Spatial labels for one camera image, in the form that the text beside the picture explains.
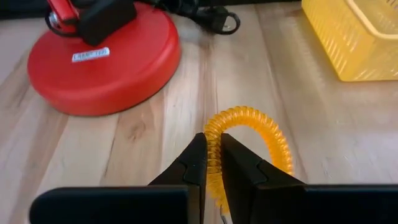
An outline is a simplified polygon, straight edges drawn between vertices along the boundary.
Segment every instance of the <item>black plug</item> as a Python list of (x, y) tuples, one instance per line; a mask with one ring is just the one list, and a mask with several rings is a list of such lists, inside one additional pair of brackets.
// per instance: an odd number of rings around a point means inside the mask
[[(226, 19), (229, 16), (235, 20), (236, 27), (233, 30), (224, 30)], [(191, 19), (207, 31), (222, 35), (235, 33), (241, 24), (239, 17), (235, 13), (228, 12), (223, 6), (200, 9)]]

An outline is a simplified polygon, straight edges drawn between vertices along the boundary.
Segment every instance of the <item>wood grain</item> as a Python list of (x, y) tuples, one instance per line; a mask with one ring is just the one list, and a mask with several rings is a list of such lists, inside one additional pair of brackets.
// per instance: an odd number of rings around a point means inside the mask
[[(339, 81), (299, 3), (229, 9), (242, 22), (229, 36), (173, 16), (183, 55), (171, 81), (98, 118), (59, 113), (30, 86), (26, 61), (41, 20), (0, 22), (0, 223), (27, 223), (33, 198), (54, 187), (146, 185), (208, 118), (236, 105), (279, 123), (302, 181), (398, 182), (398, 82)], [(269, 159), (254, 131), (228, 132)], [(210, 198), (205, 215), (221, 223)]]

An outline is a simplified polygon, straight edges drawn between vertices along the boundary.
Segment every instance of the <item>black mount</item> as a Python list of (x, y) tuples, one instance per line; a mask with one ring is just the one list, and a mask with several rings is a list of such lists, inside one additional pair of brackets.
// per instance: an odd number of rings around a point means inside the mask
[(234, 224), (398, 223), (398, 185), (307, 185), (222, 135)]

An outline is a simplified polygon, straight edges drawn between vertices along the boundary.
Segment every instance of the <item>white label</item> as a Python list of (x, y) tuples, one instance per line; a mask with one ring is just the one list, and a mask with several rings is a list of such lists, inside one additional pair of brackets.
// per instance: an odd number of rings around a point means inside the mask
[(111, 52), (107, 47), (98, 50), (91, 50), (88, 52), (75, 53), (72, 56), (72, 62), (82, 62), (85, 60), (93, 60), (101, 57), (108, 57), (110, 53)]

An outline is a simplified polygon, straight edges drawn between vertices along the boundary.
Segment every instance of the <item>red lamp base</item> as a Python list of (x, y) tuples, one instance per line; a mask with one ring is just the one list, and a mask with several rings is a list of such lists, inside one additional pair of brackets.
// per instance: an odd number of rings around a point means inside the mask
[(135, 5), (136, 19), (97, 47), (46, 32), (27, 66), (36, 91), (64, 113), (90, 116), (128, 109), (159, 91), (180, 61), (178, 33), (162, 11)]

